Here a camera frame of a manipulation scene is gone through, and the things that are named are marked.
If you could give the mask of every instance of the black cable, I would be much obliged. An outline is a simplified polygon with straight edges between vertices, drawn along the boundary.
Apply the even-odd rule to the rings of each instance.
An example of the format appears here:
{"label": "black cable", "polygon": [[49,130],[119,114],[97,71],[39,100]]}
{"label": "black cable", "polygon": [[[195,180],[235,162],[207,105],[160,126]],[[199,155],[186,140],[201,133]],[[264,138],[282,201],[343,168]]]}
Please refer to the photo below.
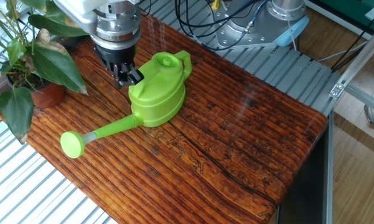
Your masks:
{"label": "black cable", "polygon": [[[175,3],[175,13],[176,13],[176,17],[179,18],[179,17],[180,17],[180,14],[179,14],[179,13],[180,13],[181,0],[179,0],[178,5],[177,5],[177,0],[174,0],[174,3]],[[189,24],[189,7],[188,7],[188,0],[185,0],[185,7],[186,7],[185,16],[186,16],[186,18],[187,18],[187,23]],[[181,24],[181,21],[180,21],[180,20],[179,20],[179,22],[180,22],[181,29],[184,31],[184,33],[187,33],[187,32],[185,31],[183,25]],[[194,32],[193,32],[191,26],[187,26],[187,27],[188,27],[190,33],[192,34],[192,36],[194,36]],[[231,44],[230,46],[225,47],[225,48],[222,48],[222,49],[214,49],[214,48],[211,48],[211,47],[209,47],[209,46],[207,46],[207,45],[205,45],[205,44],[203,44],[203,43],[200,43],[200,44],[202,44],[204,47],[206,47],[206,48],[208,48],[208,49],[210,49],[210,50],[213,50],[213,51],[228,50],[228,49],[234,47],[236,44],[238,44],[238,43],[242,40],[242,38],[243,38],[244,36],[245,36],[245,33],[243,33],[243,34],[241,35],[241,37],[239,38],[239,40],[237,40],[234,44]]]}
{"label": "black cable", "polygon": [[[371,20],[371,22],[367,25],[367,28],[369,28],[374,23],[374,18]],[[365,31],[363,30],[362,33],[358,36],[358,38],[354,41],[354,43],[344,52],[344,54],[339,57],[339,59],[334,63],[334,65],[330,68],[332,69],[332,72],[336,72],[335,67],[338,65],[338,63],[350,52],[350,50],[354,47],[354,45],[361,39],[361,37],[364,35]]]}
{"label": "black cable", "polygon": [[343,68],[346,64],[348,64],[349,62],[351,62],[360,52],[361,50],[363,49],[364,46],[360,47],[357,51],[355,51],[354,53],[352,53],[350,56],[348,56],[345,60],[343,60],[342,62],[340,62],[334,69],[333,71],[336,72],[338,70],[340,70],[341,68]]}
{"label": "black cable", "polygon": [[253,3],[253,5],[251,5],[250,10],[249,10],[249,12],[247,13],[247,15],[245,15],[245,16],[239,16],[239,17],[236,16],[236,17],[233,17],[233,18],[234,18],[234,19],[243,19],[243,18],[248,17],[249,14],[251,13],[251,10],[253,9],[253,7],[255,6],[256,3],[257,3],[257,2]]}
{"label": "black cable", "polygon": [[236,16],[238,13],[240,13],[241,11],[245,10],[247,7],[249,7],[250,5],[258,2],[260,0],[250,0],[248,3],[246,3],[244,6],[240,7],[237,11],[235,11],[232,15],[230,15],[229,17],[227,18],[224,18],[224,19],[219,19],[215,22],[211,22],[211,23],[208,23],[208,24],[204,24],[204,25],[195,25],[195,24],[189,24],[189,22],[185,22],[181,19],[181,17],[179,16],[179,22],[183,25],[186,25],[186,26],[189,26],[189,27],[194,27],[194,28],[202,28],[202,27],[209,27],[209,26],[213,26],[213,25],[216,25],[220,22],[224,22],[224,21],[229,21],[230,19],[232,19],[234,16]]}
{"label": "black cable", "polygon": [[297,40],[296,40],[296,50],[297,50],[297,51],[300,51],[300,36],[301,36],[301,35],[299,35],[299,36],[297,37]]}
{"label": "black cable", "polygon": [[149,10],[148,10],[148,12],[147,12],[145,15],[143,14],[143,16],[144,16],[144,17],[148,16],[149,13],[151,13],[151,9],[152,9],[152,0],[149,0]]}
{"label": "black cable", "polygon": [[[206,3],[208,4],[208,6],[209,6],[209,8],[211,9],[211,11],[212,11],[212,16],[213,16],[213,21],[215,21],[215,22],[217,22],[216,20],[215,20],[215,17],[214,17],[214,12],[213,12],[213,9],[212,9],[212,7],[211,7],[211,5],[208,3],[208,0],[206,0]],[[257,2],[255,2],[255,3],[253,3],[253,5],[252,5],[252,7],[250,8],[250,11],[249,11],[249,13],[247,14],[247,15],[245,15],[245,16],[243,16],[243,17],[228,17],[227,19],[226,19],[226,21],[225,22],[223,22],[220,26],[218,26],[215,30],[213,30],[212,32],[210,32],[210,33],[208,33],[208,34],[204,34],[204,35],[198,35],[198,36],[195,36],[196,38],[201,38],[201,37],[208,37],[208,36],[210,36],[210,35],[212,35],[212,34],[214,34],[214,33],[216,33],[219,29],[221,29],[229,20],[231,20],[231,19],[233,19],[233,18],[246,18],[247,16],[249,16],[249,14],[250,14],[250,12],[251,12],[251,10],[253,9],[253,6],[256,4]],[[184,31],[184,33],[188,36],[188,37],[193,37],[193,35],[190,35],[188,32],[186,32],[184,29],[182,29],[183,31]]]}

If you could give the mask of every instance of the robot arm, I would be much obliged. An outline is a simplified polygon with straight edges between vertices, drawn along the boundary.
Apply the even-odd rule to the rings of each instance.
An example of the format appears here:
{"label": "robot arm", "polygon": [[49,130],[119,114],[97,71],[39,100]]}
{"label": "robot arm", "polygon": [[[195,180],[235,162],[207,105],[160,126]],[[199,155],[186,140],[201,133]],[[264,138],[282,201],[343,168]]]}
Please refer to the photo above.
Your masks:
{"label": "robot arm", "polygon": [[139,0],[54,0],[54,3],[89,33],[94,51],[115,78],[115,86],[135,85],[144,76],[133,62],[141,36]]}

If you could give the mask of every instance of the white cable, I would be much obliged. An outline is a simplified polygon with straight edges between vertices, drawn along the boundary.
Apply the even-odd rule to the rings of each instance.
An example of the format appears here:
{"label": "white cable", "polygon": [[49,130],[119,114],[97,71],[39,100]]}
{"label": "white cable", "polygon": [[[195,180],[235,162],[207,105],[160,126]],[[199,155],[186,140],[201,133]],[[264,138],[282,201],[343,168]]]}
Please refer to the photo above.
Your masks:
{"label": "white cable", "polygon": [[[367,42],[368,42],[368,41],[365,41],[364,43],[360,44],[358,47],[356,47],[356,48],[354,48],[354,49],[351,49],[350,52],[354,52],[354,51],[358,50],[360,47],[364,46]],[[323,62],[324,60],[328,60],[328,59],[330,59],[330,58],[332,58],[332,57],[336,57],[336,56],[338,56],[338,55],[344,54],[345,52],[346,52],[346,50],[344,50],[344,51],[342,51],[342,52],[339,52],[339,53],[336,53],[336,54],[334,54],[334,55],[331,55],[331,56],[329,56],[329,57],[323,58],[323,59],[321,59],[321,60],[318,60],[318,62]]]}
{"label": "white cable", "polygon": [[297,51],[297,47],[296,47],[296,43],[295,43],[295,41],[294,41],[293,32],[292,32],[292,27],[291,27],[291,23],[289,22],[289,19],[288,19],[288,26],[289,26],[289,31],[291,32],[291,37],[292,37],[292,42],[293,42],[294,51]]}
{"label": "white cable", "polygon": [[367,81],[370,81],[370,80],[374,80],[374,78],[364,78],[362,80],[354,80],[353,82],[367,82]]}

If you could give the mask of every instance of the watering can handle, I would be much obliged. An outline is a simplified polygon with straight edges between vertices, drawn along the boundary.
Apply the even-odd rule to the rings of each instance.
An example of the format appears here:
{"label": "watering can handle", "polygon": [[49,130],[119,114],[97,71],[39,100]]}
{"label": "watering can handle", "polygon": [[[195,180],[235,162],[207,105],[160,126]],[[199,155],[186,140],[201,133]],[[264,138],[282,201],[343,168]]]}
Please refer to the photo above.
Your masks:
{"label": "watering can handle", "polygon": [[174,56],[184,62],[184,80],[186,80],[192,72],[191,55],[182,50]]}

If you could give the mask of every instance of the potted plant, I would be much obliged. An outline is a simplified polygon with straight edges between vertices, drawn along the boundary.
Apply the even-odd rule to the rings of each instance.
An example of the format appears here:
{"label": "potted plant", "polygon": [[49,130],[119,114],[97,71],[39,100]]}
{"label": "potted plant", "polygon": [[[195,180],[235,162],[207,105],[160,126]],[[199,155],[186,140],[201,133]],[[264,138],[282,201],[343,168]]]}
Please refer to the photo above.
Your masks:
{"label": "potted plant", "polygon": [[[28,40],[25,30],[20,28],[16,11],[16,0],[7,0],[8,13],[0,10],[0,26],[11,40],[0,46],[8,54],[8,61],[2,64],[1,75],[7,76],[11,91],[0,95],[0,112],[11,132],[24,144],[30,130],[35,105],[41,108],[59,104],[65,96],[65,87],[87,94],[86,86],[75,63],[64,46],[51,41],[47,29],[41,29],[37,35],[33,28],[33,39]],[[30,1],[31,6],[43,1]],[[45,9],[56,9],[53,2],[44,1]],[[11,30],[5,28],[5,19]]]}

